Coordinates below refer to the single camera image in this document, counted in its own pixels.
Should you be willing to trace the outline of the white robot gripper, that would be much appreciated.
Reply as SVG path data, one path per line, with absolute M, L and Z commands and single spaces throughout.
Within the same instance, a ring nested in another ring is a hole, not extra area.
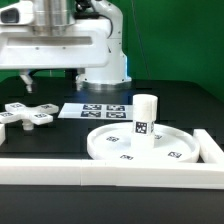
M 63 36 L 35 36 L 29 26 L 0 26 L 0 69 L 19 73 L 28 93 L 27 69 L 102 67 L 109 61 L 109 22 L 76 22 Z

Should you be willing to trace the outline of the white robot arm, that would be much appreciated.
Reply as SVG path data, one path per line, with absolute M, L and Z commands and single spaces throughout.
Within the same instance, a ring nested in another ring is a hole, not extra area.
M 17 70 L 28 91 L 36 71 L 51 69 L 92 90 L 128 87 L 122 26 L 108 0 L 19 0 L 0 8 L 0 70 Z

